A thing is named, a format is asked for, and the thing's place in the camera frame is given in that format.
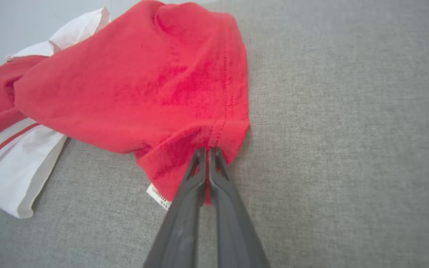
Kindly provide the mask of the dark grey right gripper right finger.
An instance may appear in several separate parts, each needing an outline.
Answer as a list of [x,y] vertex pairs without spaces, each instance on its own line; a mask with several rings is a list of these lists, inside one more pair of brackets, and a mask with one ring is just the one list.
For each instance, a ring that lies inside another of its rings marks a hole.
[[211,202],[216,208],[218,268],[270,268],[223,152],[209,151]]

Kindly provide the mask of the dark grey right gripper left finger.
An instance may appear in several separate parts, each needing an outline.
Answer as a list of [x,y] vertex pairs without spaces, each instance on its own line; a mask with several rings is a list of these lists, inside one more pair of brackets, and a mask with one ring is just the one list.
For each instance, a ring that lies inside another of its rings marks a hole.
[[195,151],[144,268],[195,268],[199,210],[205,202],[206,149]]

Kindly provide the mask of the red jersey with number 23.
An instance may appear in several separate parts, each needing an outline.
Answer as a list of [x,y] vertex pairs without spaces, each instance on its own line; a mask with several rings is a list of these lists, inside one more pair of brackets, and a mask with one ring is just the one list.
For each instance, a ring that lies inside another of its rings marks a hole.
[[172,201],[197,148],[238,155],[249,129],[247,52],[228,13],[143,0],[103,7],[0,65],[0,209],[31,218],[67,138],[134,154]]

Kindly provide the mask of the grey fabric sofa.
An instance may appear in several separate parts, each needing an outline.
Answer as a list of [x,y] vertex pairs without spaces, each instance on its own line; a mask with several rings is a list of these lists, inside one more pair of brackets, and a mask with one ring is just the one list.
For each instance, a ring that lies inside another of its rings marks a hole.
[[[192,0],[235,17],[230,165],[272,268],[429,268],[429,0]],[[141,268],[166,210],[132,154],[68,139],[0,268]]]

